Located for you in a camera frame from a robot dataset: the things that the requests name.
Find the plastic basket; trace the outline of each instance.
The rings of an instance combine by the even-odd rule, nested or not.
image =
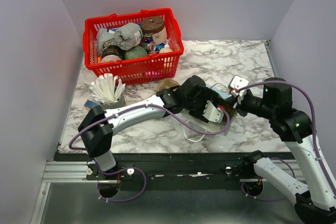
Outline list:
[[[98,63],[96,35],[100,28],[120,27],[129,22],[140,23],[144,18],[151,16],[161,16],[164,19],[167,37],[171,39],[170,46],[173,52],[138,59]],[[181,31],[172,10],[161,8],[141,10],[139,13],[133,14],[111,14],[87,19],[83,34],[83,50],[85,53],[85,66],[97,76],[104,73],[112,73],[114,76],[120,77],[123,83],[130,85],[174,77],[184,48],[181,40]]]

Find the marble surface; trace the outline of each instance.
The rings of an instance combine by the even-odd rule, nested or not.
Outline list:
[[[180,58],[174,80],[182,84],[188,77],[198,75],[208,84],[217,82],[227,85],[234,75],[246,78],[250,83],[263,81],[273,76],[273,71],[262,41],[205,40],[183,41],[185,51]],[[74,153],[68,144],[77,127],[87,114],[83,108],[90,95],[89,84],[95,74],[82,64],[75,94],[69,111],[64,134],[59,145],[61,153]],[[159,82],[127,86],[126,104],[142,101],[156,93]],[[261,88],[251,89],[261,96]],[[79,138],[75,146],[83,147]],[[267,120],[254,115],[237,116],[227,135],[205,136],[193,143],[185,139],[183,126],[168,116],[132,126],[113,137],[115,153],[176,153],[176,152],[264,152],[289,151],[269,127]]]

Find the purple cable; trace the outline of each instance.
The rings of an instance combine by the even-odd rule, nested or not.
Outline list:
[[[312,138],[313,138],[314,151],[316,153],[316,157],[320,158],[321,154],[320,154],[319,148],[317,146],[317,140],[316,140],[315,109],[314,109],[313,102],[311,101],[309,95],[305,92],[305,90],[303,90],[302,88],[300,88],[299,86],[297,86],[295,84],[292,84],[292,83],[286,82],[286,81],[262,81],[262,82],[259,82],[259,83],[254,83],[254,84],[251,84],[251,85],[247,85],[246,87],[238,89],[237,92],[239,92],[241,90],[253,88],[253,87],[256,87],[256,86],[265,85],[265,84],[284,84],[284,85],[288,85],[288,86],[291,86],[291,87],[295,88],[296,90],[300,91],[304,95],[304,97],[306,97],[306,99],[309,103],[310,111],[311,111],[311,126],[312,126]],[[330,175],[329,175],[329,173],[326,169],[326,166],[324,165],[322,159],[318,159],[318,162],[319,162],[319,164],[322,168],[322,171],[323,171],[324,175],[326,176],[326,179],[327,179],[327,181],[328,181],[328,183],[329,183],[329,185],[332,189],[332,192],[334,193],[334,197],[335,197],[336,196],[336,187],[332,182],[332,179],[331,179],[331,177],[330,177]]]
[[[102,199],[104,199],[104,200],[107,200],[107,201],[111,201],[111,202],[127,202],[127,201],[131,201],[131,200],[134,200],[134,199],[138,198],[138,197],[139,197],[140,195],[142,195],[142,193],[145,191],[145,188],[146,188],[146,185],[147,185],[147,179],[146,179],[146,175],[145,175],[145,173],[144,173],[141,169],[139,169],[139,168],[137,168],[137,167],[128,167],[128,168],[123,168],[123,169],[118,170],[118,171],[113,172],[113,173],[106,173],[106,172],[104,172],[104,171],[99,167],[98,163],[96,163],[96,166],[98,167],[98,170],[99,170],[101,173],[103,173],[104,175],[115,175],[115,174],[118,174],[118,173],[120,173],[120,172],[123,172],[124,170],[127,170],[127,169],[130,169],[130,168],[131,168],[131,169],[138,170],[139,172],[141,172],[141,174],[142,174],[142,176],[143,176],[143,187],[142,187],[141,191],[140,191],[138,194],[134,195],[133,197],[128,198],[128,199],[110,199],[110,198],[104,198],[103,196],[100,195],[100,190],[99,190],[99,189],[100,189],[100,185],[98,185],[98,187],[97,187],[97,191],[98,191],[98,195],[99,195],[100,198],[102,198]]]
[[[293,168],[284,160],[282,160],[281,158],[278,158],[278,157],[273,157],[271,158],[271,160],[279,160],[281,162],[283,162],[285,165],[288,166],[288,168],[290,169],[290,171],[292,172],[293,174],[293,178],[295,178],[295,173],[294,173],[294,170]],[[256,200],[260,200],[260,201],[266,201],[266,202],[277,202],[277,201],[282,201],[282,200],[285,200],[286,197],[283,197],[283,198],[280,198],[280,199],[264,199],[264,198],[257,198],[257,197],[254,197],[252,195],[249,194],[249,191],[248,191],[248,188],[246,186],[246,190],[244,190],[244,186],[246,186],[246,184],[243,182],[242,185],[241,185],[241,190],[243,191],[243,193],[246,195],[246,197],[249,197],[251,199],[256,199]]]
[[[223,133],[224,131],[226,131],[227,128],[229,127],[229,125],[230,125],[230,116],[229,116],[229,114],[228,114],[225,110],[222,110],[222,111],[224,112],[225,116],[226,116],[226,125],[225,125],[225,127],[224,127],[223,129],[221,129],[220,131],[217,131],[217,132],[204,132],[204,131],[200,131],[200,130],[198,130],[198,129],[195,129],[195,128],[191,127],[189,124],[187,124],[186,122],[184,122],[182,119],[180,119],[178,116],[176,116],[174,113],[172,113],[171,111],[169,111],[168,109],[166,109],[166,108],[164,108],[164,107],[161,107],[161,106],[158,106],[158,105],[155,105],[155,104],[148,104],[148,106],[149,106],[149,107],[159,108],[159,109],[165,111],[166,113],[168,113],[169,115],[171,115],[172,117],[174,117],[176,120],[178,120],[180,123],[182,123],[184,126],[186,126],[187,128],[189,128],[190,130],[195,131],[195,132],[197,132],[197,133],[199,133],[199,134],[202,134],[202,135],[213,136],[213,135],[221,134],[221,133]],[[146,105],[144,104],[144,105],[134,106],[134,107],[128,108],[128,109],[126,109],[126,110],[123,110],[123,111],[118,112],[118,115],[122,115],[122,114],[125,114],[125,113],[129,112],[129,111],[136,110],[136,109],[143,108],[143,107],[146,107]],[[78,133],[76,134],[76,136],[74,136],[74,137],[71,139],[71,141],[70,141],[70,143],[69,143],[69,148],[70,148],[71,150],[83,150],[83,151],[85,151],[85,150],[86,150],[85,148],[82,148],[82,147],[73,147],[72,145],[73,145],[74,141],[75,141],[78,137],[80,137],[81,134],[83,134],[84,132],[88,131],[88,130],[91,129],[92,127],[94,127],[94,126],[96,126],[96,125],[98,125],[98,124],[101,124],[101,123],[103,123],[103,122],[105,122],[105,121],[107,121],[107,120],[110,120],[110,119],[112,119],[112,118],[115,118],[115,114],[113,114],[113,115],[111,115],[111,116],[108,116],[107,118],[103,118],[103,119],[101,119],[101,120],[98,120],[98,121],[96,121],[96,122],[94,122],[94,123],[88,125],[88,126],[85,127],[84,129],[82,129],[80,132],[78,132]]]

